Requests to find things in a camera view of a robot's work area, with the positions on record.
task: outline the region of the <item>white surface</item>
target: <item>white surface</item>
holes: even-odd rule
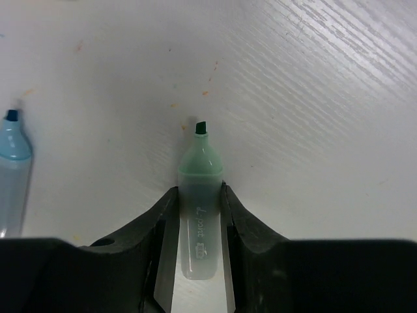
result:
[[[416,12],[2,0],[0,109],[21,98],[36,156],[24,234],[90,244],[141,214],[175,184],[198,117],[226,181],[276,231],[417,239]],[[222,280],[210,286],[179,271],[173,311],[224,312]]]

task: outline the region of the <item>green highlighter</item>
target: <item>green highlighter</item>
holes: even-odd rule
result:
[[[188,279],[210,279],[217,270],[223,164],[209,145],[206,122],[195,126],[194,142],[178,167],[180,251]]]

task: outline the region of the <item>black plastic holder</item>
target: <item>black plastic holder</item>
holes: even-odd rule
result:
[[[417,312],[417,245],[401,240],[290,241],[223,184],[228,312]],[[91,246],[0,240],[0,312],[170,312],[178,189]]]

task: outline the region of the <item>light blue marker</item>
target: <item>light blue marker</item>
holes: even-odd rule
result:
[[[0,238],[19,237],[32,163],[19,112],[9,110],[0,129]]]

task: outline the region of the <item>marker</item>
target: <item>marker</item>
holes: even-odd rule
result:
[[[19,112],[9,110],[0,129],[0,238],[21,235],[31,163]]]
[[[206,122],[196,124],[178,177],[182,273],[188,279],[210,279],[217,271],[223,164],[209,145]]]

